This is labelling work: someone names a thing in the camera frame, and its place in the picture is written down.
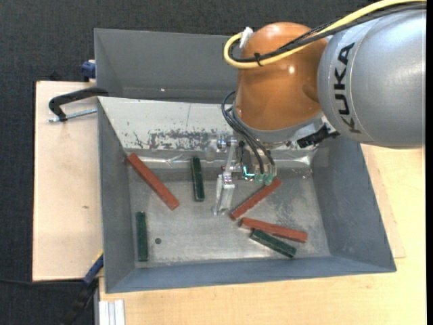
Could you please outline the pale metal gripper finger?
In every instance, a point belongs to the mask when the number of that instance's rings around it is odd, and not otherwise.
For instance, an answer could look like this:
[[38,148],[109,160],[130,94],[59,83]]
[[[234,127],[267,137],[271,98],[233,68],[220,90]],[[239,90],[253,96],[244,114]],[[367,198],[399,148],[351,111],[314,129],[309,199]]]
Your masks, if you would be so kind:
[[212,206],[213,215],[220,215],[223,211],[223,195],[224,195],[224,181],[223,175],[218,174],[216,179],[216,198]]
[[223,177],[221,181],[221,193],[219,199],[219,213],[222,214],[231,208],[231,202],[233,198],[233,193],[235,190],[235,184],[232,178]]

